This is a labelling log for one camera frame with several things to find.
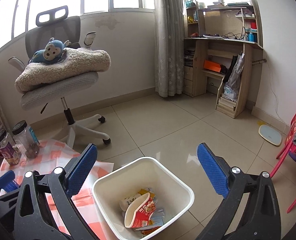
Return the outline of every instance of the white trash can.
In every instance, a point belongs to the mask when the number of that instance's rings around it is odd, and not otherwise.
[[[125,228],[119,201],[148,187],[153,189],[157,206],[165,209],[166,217],[162,227],[143,237],[139,231]],[[191,188],[151,157],[139,158],[98,179],[92,194],[109,227],[120,240],[146,240],[155,236],[181,217],[195,199]]]

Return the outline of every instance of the tablecloth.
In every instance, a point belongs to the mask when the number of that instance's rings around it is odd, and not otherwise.
[[[0,177],[7,171],[13,170],[16,176],[15,181],[18,184],[21,184],[27,171],[36,170],[39,174],[51,173],[54,168],[58,166],[66,166],[71,158],[79,155],[79,153],[63,142],[52,139],[40,141],[40,152],[35,159],[30,160],[22,156],[19,164],[14,166],[10,166],[6,160],[3,160],[0,167]],[[115,240],[117,237],[104,220],[104,217],[92,196],[92,186],[98,178],[112,172],[112,169],[113,163],[96,161],[79,193],[72,197],[73,203],[83,216],[84,220],[101,240]],[[69,234],[60,218],[51,194],[46,194],[46,197],[59,230]]]

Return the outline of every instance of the cable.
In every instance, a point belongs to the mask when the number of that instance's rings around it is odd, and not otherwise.
[[[285,125],[285,128],[284,128],[284,130],[282,132],[282,133],[284,133],[285,130],[286,130],[286,123],[284,122],[284,120],[278,114],[278,104],[279,104],[279,101],[278,101],[278,98],[277,98],[276,93],[273,91],[272,86],[271,86],[271,69],[270,69],[270,66],[268,64],[268,61],[266,63],[267,63],[268,69],[269,69],[269,85],[270,85],[270,89],[271,89],[271,91],[272,91],[272,93],[273,93],[273,95],[275,96],[275,99],[276,99],[275,100],[275,112],[276,112],[279,120],[282,121],[284,123],[284,125]]]
[[[245,35],[246,35],[246,30],[245,30],[245,27],[243,26],[241,29],[241,33],[237,33],[237,34],[227,33],[225,35],[222,35],[221,37],[224,39],[230,39],[231,37],[235,37],[234,38],[235,40],[243,40],[245,38]]]

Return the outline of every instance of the beige tiled floor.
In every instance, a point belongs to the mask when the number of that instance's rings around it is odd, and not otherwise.
[[[104,124],[93,123],[89,127],[108,133],[112,142],[106,146],[100,139],[78,136],[75,150],[81,152],[88,143],[95,143],[98,160],[115,163],[114,170],[142,156],[151,156],[193,189],[195,201],[190,210],[153,239],[195,239],[222,201],[196,159],[196,147],[201,142],[206,142],[229,165],[247,173],[270,172],[277,162],[275,156],[281,147],[259,136],[261,121],[248,111],[232,119],[215,110],[215,100],[211,94],[166,99],[152,95],[76,117],[104,115]],[[49,138],[64,125],[65,122],[53,124],[36,131],[36,135],[40,139]],[[282,235],[285,235],[296,221],[296,207],[286,214],[296,198],[296,163],[287,157],[273,182],[280,206]],[[228,232],[236,228],[246,201],[244,196]]]

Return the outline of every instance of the bathroom scale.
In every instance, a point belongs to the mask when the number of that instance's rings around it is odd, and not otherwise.
[[[261,125],[258,132],[262,138],[275,146],[279,146],[282,142],[281,134],[266,124]]]

